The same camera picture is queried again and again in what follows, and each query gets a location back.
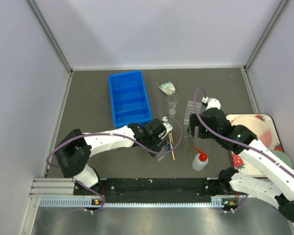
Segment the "blue compartment plastic bin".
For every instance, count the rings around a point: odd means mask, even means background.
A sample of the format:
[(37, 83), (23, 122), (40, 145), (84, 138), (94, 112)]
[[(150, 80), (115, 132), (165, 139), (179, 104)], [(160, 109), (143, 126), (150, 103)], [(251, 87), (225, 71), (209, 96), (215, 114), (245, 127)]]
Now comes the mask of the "blue compartment plastic bin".
[(141, 70), (112, 74), (108, 80), (115, 127), (151, 122), (153, 116)]

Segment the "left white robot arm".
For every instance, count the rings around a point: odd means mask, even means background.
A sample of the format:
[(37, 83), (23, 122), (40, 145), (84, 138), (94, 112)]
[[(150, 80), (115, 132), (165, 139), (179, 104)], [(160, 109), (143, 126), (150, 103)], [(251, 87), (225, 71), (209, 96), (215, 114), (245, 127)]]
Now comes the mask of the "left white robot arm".
[(158, 155), (166, 146), (165, 138), (172, 130), (173, 126), (166, 117), (94, 134), (75, 129), (57, 146), (54, 154), (64, 178), (73, 178), (81, 182), (90, 194), (96, 194), (101, 190), (101, 182), (97, 172), (88, 165), (89, 158), (101, 152), (135, 145)]

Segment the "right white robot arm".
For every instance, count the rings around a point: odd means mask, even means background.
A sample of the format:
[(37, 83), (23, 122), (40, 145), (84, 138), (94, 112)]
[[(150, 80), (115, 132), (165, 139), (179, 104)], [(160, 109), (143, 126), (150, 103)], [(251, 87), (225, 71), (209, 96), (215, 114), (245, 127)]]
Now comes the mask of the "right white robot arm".
[(219, 188), (223, 193), (242, 192), (275, 207), (294, 223), (294, 170), (275, 156), (247, 127), (231, 125), (218, 108), (190, 115), (191, 138), (213, 139), (221, 147), (250, 162), (268, 181), (259, 180), (235, 169), (220, 172)]

